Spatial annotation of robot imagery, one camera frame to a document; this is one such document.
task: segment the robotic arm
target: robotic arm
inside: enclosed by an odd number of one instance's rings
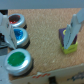
[[[84,8],[77,14],[74,14],[71,23],[67,25],[66,34],[64,36],[64,49],[68,49],[72,44],[75,36],[79,33],[84,21]]]
[[[0,13],[0,33],[2,33],[5,36],[5,38],[8,40],[13,49],[17,48],[17,41],[15,38],[14,30],[11,24],[9,23],[7,15],[2,15],[1,13]]]

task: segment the cork surface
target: cork surface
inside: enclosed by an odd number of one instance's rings
[[[78,65],[84,62],[84,28],[78,34],[78,49],[65,55],[60,48],[58,30],[70,24],[72,15],[79,9],[32,9],[9,10],[9,15],[21,13],[25,16],[30,45],[27,50],[34,59],[34,68],[28,76]],[[10,80],[21,77],[9,75]]]

